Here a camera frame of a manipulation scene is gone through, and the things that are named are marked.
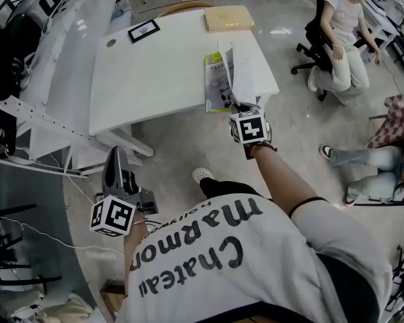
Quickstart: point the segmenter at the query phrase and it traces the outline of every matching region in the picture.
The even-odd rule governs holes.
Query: black framed card
[[[138,25],[132,30],[129,30],[127,33],[129,34],[132,43],[135,43],[138,40],[141,40],[142,38],[145,38],[157,31],[160,31],[159,25],[157,25],[154,19],[152,19],[146,23]]]

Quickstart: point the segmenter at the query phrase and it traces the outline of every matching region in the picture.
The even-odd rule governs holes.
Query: black and white cube
[[[232,135],[239,143],[254,143],[268,138],[262,109],[230,115]]]
[[[92,207],[90,231],[110,237],[127,236],[136,206],[108,196]]]

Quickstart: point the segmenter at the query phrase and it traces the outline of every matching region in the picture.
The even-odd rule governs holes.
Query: desk
[[[375,38],[383,40],[383,43],[379,46],[380,51],[383,51],[389,43],[391,43],[396,36],[399,36],[398,30],[386,16],[380,15],[375,12],[370,4],[366,1],[362,3],[364,10],[364,17],[368,27],[371,28],[371,35]],[[360,52],[364,51],[366,45],[359,48]]]
[[[156,19],[160,31],[132,44],[127,28],[101,39],[90,100],[90,134],[124,139],[144,155],[153,150],[119,128],[205,104],[204,57],[232,42],[234,57],[247,58],[254,93],[263,108],[278,86],[252,32],[208,33],[204,11]]]

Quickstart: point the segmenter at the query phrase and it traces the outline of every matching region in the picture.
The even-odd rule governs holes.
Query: black pants
[[[211,178],[204,178],[199,185],[207,199],[227,194],[253,194],[262,196],[251,186],[238,182],[219,182]]]

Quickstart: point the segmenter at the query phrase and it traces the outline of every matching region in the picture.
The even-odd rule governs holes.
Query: black office chair
[[[320,24],[323,12],[323,6],[325,5],[325,0],[316,0],[316,17],[307,24],[305,27],[306,34],[305,37],[310,42],[310,49],[306,48],[304,45],[298,43],[296,50],[298,52],[304,51],[307,57],[314,60],[311,63],[304,63],[302,65],[294,66],[290,70],[293,75],[298,74],[299,69],[312,68],[313,66],[318,66],[323,71],[332,71],[331,60],[329,59],[327,53],[325,52],[323,45],[328,44],[329,48],[332,49],[331,41],[323,33]],[[354,44],[355,47],[359,48],[363,44],[368,46],[370,52],[374,52],[374,49],[365,41],[364,37],[360,32],[358,32],[358,41]],[[323,93],[318,96],[318,100],[323,102],[326,98],[327,91],[324,89]]]

